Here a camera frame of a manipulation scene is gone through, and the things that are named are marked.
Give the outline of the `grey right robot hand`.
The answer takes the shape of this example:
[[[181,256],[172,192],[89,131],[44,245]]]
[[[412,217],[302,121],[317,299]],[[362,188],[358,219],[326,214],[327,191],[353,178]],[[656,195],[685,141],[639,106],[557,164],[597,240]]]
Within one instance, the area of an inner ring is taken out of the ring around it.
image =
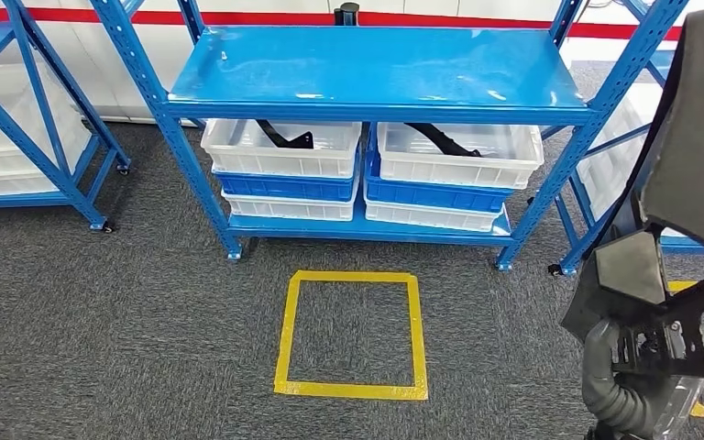
[[[704,379],[612,370],[619,326],[601,320],[587,333],[582,399],[597,418],[587,439],[675,439],[704,389]]]

